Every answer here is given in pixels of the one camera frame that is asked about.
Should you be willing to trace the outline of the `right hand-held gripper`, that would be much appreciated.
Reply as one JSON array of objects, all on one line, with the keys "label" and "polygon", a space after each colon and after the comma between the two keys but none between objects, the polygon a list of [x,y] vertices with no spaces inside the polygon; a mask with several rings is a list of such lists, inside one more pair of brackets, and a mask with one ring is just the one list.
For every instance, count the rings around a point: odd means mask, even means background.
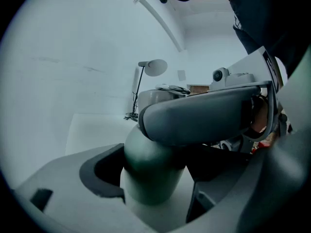
[{"label": "right hand-held gripper", "polygon": [[[275,57],[260,47],[232,66],[214,71],[211,92],[147,106],[138,124],[147,138],[164,146],[220,141],[224,150],[251,152],[253,144],[270,133],[287,133],[287,116],[276,98],[282,87]],[[256,99],[268,105],[267,126],[259,133],[248,129]]]}]

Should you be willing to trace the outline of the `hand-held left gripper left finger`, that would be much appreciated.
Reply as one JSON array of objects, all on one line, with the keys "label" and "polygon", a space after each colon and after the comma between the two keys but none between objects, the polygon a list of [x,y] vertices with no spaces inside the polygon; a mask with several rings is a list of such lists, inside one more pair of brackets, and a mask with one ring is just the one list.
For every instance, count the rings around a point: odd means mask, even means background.
[{"label": "hand-held left gripper left finger", "polygon": [[123,166],[123,144],[67,155],[45,164],[14,195],[49,233],[150,233],[125,205]]}]

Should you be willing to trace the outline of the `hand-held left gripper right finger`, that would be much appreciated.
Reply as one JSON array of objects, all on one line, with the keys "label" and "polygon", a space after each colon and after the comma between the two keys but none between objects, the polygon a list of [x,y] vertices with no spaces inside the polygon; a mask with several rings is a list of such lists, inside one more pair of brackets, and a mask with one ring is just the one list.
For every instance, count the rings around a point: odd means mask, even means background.
[{"label": "hand-held left gripper right finger", "polygon": [[308,233],[311,230],[311,56],[306,53],[278,94],[293,132],[258,150],[214,206],[179,233]]}]

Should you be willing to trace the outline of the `person's right hand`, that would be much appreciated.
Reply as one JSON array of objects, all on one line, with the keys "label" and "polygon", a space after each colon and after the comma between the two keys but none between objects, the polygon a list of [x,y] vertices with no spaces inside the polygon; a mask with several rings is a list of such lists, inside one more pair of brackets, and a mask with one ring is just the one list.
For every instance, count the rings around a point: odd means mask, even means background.
[{"label": "person's right hand", "polygon": [[253,97],[251,125],[245,133],[250,139],[260,138],[265,131],[268,120],[268,103],[262,97]]}]

